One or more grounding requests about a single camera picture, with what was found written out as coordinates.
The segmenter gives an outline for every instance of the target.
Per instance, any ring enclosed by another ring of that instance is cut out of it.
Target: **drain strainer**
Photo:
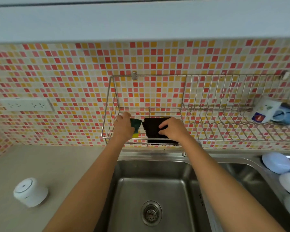
[[[141,216],[143,222],[148,226],[156,226],[161,221],[162,210],[160,205],[155,201],[147,201],[142,206]]]

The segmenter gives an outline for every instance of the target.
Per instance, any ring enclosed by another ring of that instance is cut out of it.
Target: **outlet socket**
[[[0,103],[8,111],[53,111],[47,98],[0,98]]]

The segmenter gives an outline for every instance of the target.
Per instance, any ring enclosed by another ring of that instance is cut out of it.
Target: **person's left hand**
[[[118,115],[114,123],[113,138],[115,140],[126,142],[132,138],[134,133],[134,127],[131,127],[130,113],[124,112],[124,114]]]

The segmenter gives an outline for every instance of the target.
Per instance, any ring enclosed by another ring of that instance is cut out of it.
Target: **kitchen sink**
[[[240,158],[216,159],[290,231],[290,215],[264,179],[268,176],[261,175],[259,165],[254,168],[252,161]],[[176,153],[128,153],[120,155],[115,167],[106,203],[94,230],[100,231],[223,230],[206,196],[202,195],[188,158]]]

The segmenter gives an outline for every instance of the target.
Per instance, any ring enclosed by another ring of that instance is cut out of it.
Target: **stainless steel sink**
[[[290,231],[290,215],[281,203],[287,193],[258,155],[212,156]],[[222,227],[188,158],[177,152],[123,152],[94,231],[218,232]]]

